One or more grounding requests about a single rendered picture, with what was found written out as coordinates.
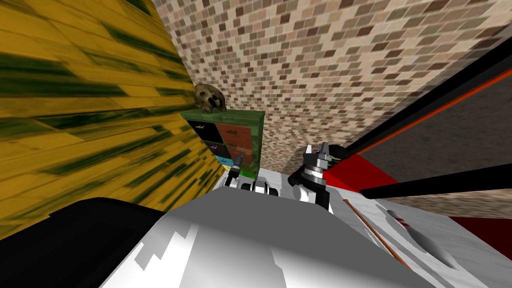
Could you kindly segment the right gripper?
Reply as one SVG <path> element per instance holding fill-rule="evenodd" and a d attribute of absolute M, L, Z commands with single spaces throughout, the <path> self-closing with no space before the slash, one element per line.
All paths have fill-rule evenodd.
<path fill-rule="evenodd" d="M 322 143 L 319 153 L 313 153 L 312 145 L 308 144 L 303 153 L 303 168 L 301 170 L 323 173 L 323 171 L 326 171 L 329 168 L 329 163 L 331 162 L 332 157 L 330 156 L 328 142 Z"/>

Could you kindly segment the green cabinet with coloured drawers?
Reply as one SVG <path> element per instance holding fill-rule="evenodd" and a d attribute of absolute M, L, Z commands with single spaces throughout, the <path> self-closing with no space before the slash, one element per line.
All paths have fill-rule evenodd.
<path fill-rule="evenodd" d="M 219 163 L 229 170 L 242 153 L 240 174 L 257 179 L 263 143 L 265 112 L 259 110 L 214 110 L 207 113 L 196 109 L 181 112 L 197 136 L 208 146 Z"/>

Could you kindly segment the red wedge-shaped block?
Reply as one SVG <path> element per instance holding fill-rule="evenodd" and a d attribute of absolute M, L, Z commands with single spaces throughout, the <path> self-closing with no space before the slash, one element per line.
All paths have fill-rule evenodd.
<path fill-rule="evenodd" d="M 354 154 L 323 172 L 328 186 L 353 191 L 396 184 L 397 181 L 374 164 Z"/>

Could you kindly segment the brown lumpy sculpture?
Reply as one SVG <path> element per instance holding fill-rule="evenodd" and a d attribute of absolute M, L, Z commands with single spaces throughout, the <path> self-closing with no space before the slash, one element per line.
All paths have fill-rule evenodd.
<path fill-rule="evenodd" d="M 194 104 L 206 114 L 212 114 L 214 109 L 227 111 L 226 99 L 222 92 L 209 84 L 197 84 L 194 87 Z"/>

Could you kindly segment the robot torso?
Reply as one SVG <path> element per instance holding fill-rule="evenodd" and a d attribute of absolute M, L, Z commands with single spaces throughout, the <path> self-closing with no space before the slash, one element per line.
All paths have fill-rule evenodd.
<path fill-rule="evenodd" d="M 99 288 L 435 288 L 314 203 L 221 186 L 166 213 Z"/>

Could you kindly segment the orange thin stick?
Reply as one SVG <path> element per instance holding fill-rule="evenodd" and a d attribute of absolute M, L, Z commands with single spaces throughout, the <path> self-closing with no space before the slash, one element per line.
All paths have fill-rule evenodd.
<path fill-rule="evenodd" d="M 357 215 L 357 217 L 364 223 L 364 225 L 375 235 L 375 237 L 382 243 L 382 245 L 388 250 L 388 252 L 397 259 L 400 263 L 405 265 L 407 268 L 412 270 L 410 266 L 400 257 L 398 253 L 396 253 L 395 250 L 391 248 L 390 245 L 382 238 L 382 236 L 368 223 L 368 221 L 362 216 L 362 214 L 359 213 L 359 211 L 350 204 L 350 202 L 347 199 L 343 199 L 343 201 L 353 210 L 353 212 Z"/>

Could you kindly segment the dark grey door black border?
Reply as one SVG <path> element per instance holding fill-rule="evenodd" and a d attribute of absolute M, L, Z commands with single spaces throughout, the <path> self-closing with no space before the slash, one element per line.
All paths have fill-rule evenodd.
<path fill-rule="evenodd" d="M 512 37 L 429 112 L 358 153 L 397 181 L 368 199 L 512 189 Z"/>

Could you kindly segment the grey spindle-shaped object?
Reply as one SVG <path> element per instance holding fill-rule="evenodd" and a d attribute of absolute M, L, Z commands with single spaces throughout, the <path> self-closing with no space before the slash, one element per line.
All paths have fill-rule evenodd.
<path fill-rule="evenodd" d="M 417 229 L 413 228 L 403 218 L 400 217 L 395 211 L 387 209 L 386 212 L 397 222 L 399 222 L 408 232 L 411 239 L 414 240 L 421 248 L 428 254 L 433 256 L 436 260 L 440 261 L 447 267 L 455 270 L 462 270 L 462 267 L 455 261 L 455 259 L 439 244 L 432 241 L 426 235 L 422 234 Z"/>

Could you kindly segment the white flat panel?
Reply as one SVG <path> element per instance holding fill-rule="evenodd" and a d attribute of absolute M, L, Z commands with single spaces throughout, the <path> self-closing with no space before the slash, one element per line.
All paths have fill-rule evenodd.
<path fill-rule="evenodd" d="M 366 199 L 359 193 L 329 186 L 334 214 L 374 244 L 374 231 L 415 272 L 435 288 L 512 288 L 512 260 L 477 238 L 446 215 L 390 202 Z M 388 211 L 445 249 L 460 265 L 452 269 L 426 253 Z"/>

